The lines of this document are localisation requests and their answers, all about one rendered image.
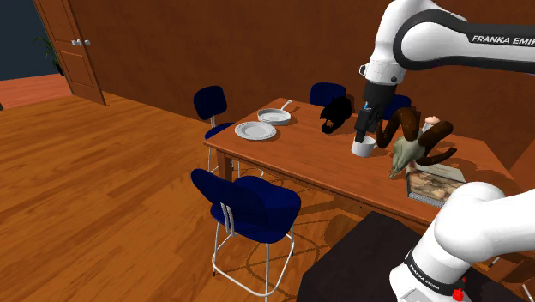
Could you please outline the blue chair with white legs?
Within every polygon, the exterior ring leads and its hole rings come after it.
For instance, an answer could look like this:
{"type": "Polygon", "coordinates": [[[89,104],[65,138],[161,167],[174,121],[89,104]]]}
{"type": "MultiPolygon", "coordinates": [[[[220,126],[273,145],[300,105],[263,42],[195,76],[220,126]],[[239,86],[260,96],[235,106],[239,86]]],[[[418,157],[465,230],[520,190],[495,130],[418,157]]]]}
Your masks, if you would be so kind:
{"type": "Polygon", "coordinates": [[[332,98],[346,96],[346,88],[332,82],[317,82],[310,89],[310,104],[327,106],[332,98]]]}
{"type": "Polygon", "coordinates": [[[393,114],[401,107],[411,107],[412,101],[409,97],[401,94],[396,94],[392,101],[385,107],[383,112],[383,120],[389,120],[393,114]]]}
{"type": "Polygon", "coordinates": [[[294,254],[294,222],[301,209],[300,196],[293,190],[274,185],[256,176],[234,181],[196,168],[190,174],[194,186],[212,203],[210,214],[227,237],[241,235],[266,250],[284,238],[291,240],[287,260],[294,254]]]}
{"type": "Polygon", "coordinates": [[[202,120],[209,119],[212,128],[205,134],[204,144],[208,146],[208,158],[211,160],[211,150],[216,151],[217,166],[214,169],[207,164],[207,170],[196,168],[190,173],[192,182],[199,184],[202,178],[210,180],[225,180],[227,183],[244,183],[246,180],[265,180],[264,171],[257,167],[261,176],[242,175],[240,161],[253,165],[249,158],[238,150],[238,139],[233,123],[215,125],[215,116],[226,111],[227,103],[221,86],[202,88],[194,95],[194,106],[202,120]]]}

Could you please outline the grey frying pan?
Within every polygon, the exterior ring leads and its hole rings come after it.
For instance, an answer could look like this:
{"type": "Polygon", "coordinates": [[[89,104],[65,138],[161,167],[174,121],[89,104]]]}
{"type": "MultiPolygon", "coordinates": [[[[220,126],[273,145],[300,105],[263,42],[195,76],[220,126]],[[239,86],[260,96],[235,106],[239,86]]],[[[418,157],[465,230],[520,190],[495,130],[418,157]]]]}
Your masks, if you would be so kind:
{"type": "Polygon", "coordinates": [[[285,108],[291,104],[291,100],[288,100],[280,109],[266,108],[261,109],[257,113],[258,120],[263,123],[271,125],[285,125],[288,124],[292,118],[292,115],[285,110],[285,108]]]}

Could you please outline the ram skull with brown horns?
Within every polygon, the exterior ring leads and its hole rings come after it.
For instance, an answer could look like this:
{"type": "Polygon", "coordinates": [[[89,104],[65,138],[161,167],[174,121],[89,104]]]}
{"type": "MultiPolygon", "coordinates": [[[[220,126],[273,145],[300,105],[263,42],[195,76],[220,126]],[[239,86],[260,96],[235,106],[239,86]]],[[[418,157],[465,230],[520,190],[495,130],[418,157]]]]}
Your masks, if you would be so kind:
{"type": "Polygon", "coordinates": [[[375,133],[378,148],[387,147],[398,128],[402,129],[402,136],[394,143],[390,178],[394,178],[412,161],[420,166],[432,166],[445,161],[456,153],[457,148],[449,148],[441,154],[429,156],[434,146],[450,135],[454,127],[449,121],[439,120],[426,131],[421,131],[419,120],[420,112],[416,110],[415,106],[411,106],[397,109],[388,120],[385,128],[382,127],[382,121],[377,122],[375,133]]]}

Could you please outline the white round plate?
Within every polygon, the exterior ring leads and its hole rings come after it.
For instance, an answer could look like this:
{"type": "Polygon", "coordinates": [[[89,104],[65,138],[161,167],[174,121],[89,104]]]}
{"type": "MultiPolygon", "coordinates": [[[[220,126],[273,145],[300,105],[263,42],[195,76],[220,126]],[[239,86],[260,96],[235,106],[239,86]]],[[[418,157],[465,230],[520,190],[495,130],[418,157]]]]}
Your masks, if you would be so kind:
{"type": "Polygon", "coordinates": [[[275,136],[277,130],[271,124],[251,121],[237,125],[235,133],[246,140],[262,141],[275,136]]]}

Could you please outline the brown wooden door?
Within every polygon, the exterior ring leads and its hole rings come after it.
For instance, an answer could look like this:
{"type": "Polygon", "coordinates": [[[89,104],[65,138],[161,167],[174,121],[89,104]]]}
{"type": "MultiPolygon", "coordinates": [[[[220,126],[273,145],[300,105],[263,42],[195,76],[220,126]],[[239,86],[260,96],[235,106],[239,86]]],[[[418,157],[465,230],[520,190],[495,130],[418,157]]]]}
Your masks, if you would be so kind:
{"type": "Polygon", "coordinates": [[[33,0],[74,96],[106,105],[69,0],[33,0]]]}

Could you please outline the book with brown picture cover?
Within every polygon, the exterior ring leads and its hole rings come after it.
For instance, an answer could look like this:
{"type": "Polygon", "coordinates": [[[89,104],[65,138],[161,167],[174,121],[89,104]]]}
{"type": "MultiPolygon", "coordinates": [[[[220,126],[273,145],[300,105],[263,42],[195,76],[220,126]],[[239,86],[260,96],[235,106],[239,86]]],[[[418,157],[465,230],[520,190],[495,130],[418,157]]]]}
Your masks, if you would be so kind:
{"type": "Polygon", "coordinates": [[[460,169],[436,164],[406,168],[408,197],[441,208],[449,196],[465,184],[460,169]]]}

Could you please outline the green potted plant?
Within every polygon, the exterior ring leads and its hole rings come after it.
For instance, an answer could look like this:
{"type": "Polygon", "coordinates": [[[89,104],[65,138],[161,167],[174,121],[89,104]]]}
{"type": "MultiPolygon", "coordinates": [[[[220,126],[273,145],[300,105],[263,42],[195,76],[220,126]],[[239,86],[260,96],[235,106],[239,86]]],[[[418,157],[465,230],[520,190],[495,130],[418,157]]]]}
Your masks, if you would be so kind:
{"type": "Polygon", "coordinates": [[[64,76],[64,72],[63,72],[63,68],[57,58],[57,54],[55,53],[55,50],[53,48],[53,45],[52,43],[44,38],[44,37],[37,37],[33,40],[33,43],[36,44],[36,43],[39,43],[40,46],[44,47],[45,48],[45,60],[47,60],[48,57],[51,58],[51,63],[53,66],[56,67],[57,69],[57,72],[61,75],[61,76],[64,76]]]}

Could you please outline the dark robot stand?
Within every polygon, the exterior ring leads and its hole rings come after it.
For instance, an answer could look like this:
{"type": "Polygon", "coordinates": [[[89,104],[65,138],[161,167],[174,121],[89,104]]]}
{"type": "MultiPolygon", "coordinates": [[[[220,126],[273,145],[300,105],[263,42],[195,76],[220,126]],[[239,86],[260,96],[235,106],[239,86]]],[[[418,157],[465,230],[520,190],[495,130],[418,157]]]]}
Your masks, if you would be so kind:
{"type": "Polygon", "coordinates": [[[369,213],[328,253],[308,269],[297,302],[396,302],[389,275],[397,265],[408,269],[418,286],[447,302],[525,302],[475,269],[454,282],[433,280],[416,263],[412,248],[420,236],[399,221],[369,213]]]}

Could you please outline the brown wooden dining table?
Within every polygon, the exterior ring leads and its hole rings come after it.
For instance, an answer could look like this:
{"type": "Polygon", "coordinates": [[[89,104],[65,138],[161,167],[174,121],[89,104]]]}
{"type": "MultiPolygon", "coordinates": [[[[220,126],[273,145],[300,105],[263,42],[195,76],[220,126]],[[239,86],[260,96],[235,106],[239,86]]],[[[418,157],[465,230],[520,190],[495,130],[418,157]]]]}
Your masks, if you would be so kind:
{"type": "Polygon", "coordinates": [[[245,140],[232,127],[206,140],[217,152],[219,175],[231,178],[231,161],[256,166],[334,197],[334,204],[360,217],[371,211],[395,218],[424,233],[439,212],[437,207],[408,198],[406,177],[388,176],[393,149],[376,148],[368,158],[354,155],[350,118],[333,134],[322,133],[321,108],[295,101],[292,120],[264,141],[245,140]]]}

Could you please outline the white cup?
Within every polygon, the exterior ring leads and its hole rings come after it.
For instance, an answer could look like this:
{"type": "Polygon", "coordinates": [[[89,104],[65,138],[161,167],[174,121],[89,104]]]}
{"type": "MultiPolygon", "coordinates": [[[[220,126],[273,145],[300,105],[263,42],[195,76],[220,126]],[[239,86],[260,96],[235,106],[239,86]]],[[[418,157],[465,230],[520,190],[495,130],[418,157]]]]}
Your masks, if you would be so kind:
{"type": "Polygon", "coordinates": [[[352,153],[360,157],[370,157],[373,149],[376,147],[376,140],[370,136],[364,136],[362,142],[354,141],[352,143],[352,153]]]}

